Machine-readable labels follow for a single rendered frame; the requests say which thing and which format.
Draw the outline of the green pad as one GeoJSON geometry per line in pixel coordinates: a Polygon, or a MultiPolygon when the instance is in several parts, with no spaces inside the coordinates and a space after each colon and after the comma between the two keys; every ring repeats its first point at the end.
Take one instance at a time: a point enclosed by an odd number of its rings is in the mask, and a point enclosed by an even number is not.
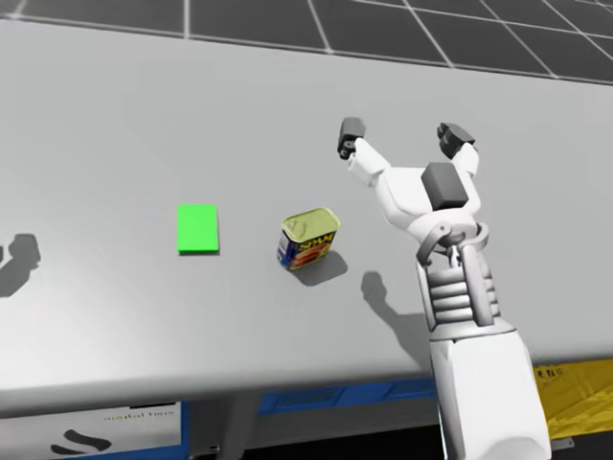
{"type": "Polygon", "coordinates": [[[214,204],[179,204],[176,248],[179,253],[219,250],[217,208],[214,204]]]}

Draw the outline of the blue box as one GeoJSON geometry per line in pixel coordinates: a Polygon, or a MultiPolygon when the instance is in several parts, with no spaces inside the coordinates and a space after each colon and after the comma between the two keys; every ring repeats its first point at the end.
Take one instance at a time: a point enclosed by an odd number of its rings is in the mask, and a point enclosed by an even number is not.
{"type": "Polygon", "coordinates": [[[258,414],[272,415],[403,399],[431,398],[434,384],[429,378],[388,380],[266,393],[258,414]]]}

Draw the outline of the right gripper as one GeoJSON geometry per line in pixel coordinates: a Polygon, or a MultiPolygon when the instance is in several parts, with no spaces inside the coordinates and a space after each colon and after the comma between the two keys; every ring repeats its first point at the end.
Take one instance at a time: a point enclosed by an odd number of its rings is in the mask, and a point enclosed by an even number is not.
{"type": "Polygon", "coordinates": [[[360,118],[344,118],[337,153],[363,184],[374,186],[378,206],[391,226],[416,240],[424,240],[440,223],[448,223],[454,234],[464,233],[467,238],[477,235],[475,215],[481,208],[481,199],[472,177],[478,172],[480,156],[474,147],[475,139],[465,129],[450,123],[437,127],[440,150],[457,167],[468,197],[462,208],[440,211],[433,210],[422,183],[425,168],[391,167],[365,135],[366,126],[360,118]]]}

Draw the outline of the yellow box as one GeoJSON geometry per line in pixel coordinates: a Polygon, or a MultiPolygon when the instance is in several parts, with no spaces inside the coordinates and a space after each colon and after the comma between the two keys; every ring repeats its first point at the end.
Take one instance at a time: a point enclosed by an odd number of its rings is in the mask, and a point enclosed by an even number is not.
{"type": "Polygon", "coordinates": [[[613,431],[613,359],[541,365],[534,377],[552,439],[613,431]]]}

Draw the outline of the green and blue rectangular can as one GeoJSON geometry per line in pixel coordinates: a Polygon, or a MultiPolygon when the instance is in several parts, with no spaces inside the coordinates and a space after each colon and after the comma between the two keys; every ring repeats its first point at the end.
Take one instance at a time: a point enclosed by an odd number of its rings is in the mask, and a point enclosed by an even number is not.
{"type": "Polygon", "coordinates": [[[338,217],[326,207],[285,218],[277,247],[278,261],[294,271],[323,259],[339,228],[338,217]]]}

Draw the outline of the white box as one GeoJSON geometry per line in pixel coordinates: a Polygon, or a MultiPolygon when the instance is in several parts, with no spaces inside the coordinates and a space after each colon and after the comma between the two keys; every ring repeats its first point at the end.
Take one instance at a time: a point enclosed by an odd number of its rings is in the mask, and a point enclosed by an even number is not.
{"type": "Polygon", "coordinates": [[[0,460],[189,460],[181,402],[0,419],[0,460]]]}

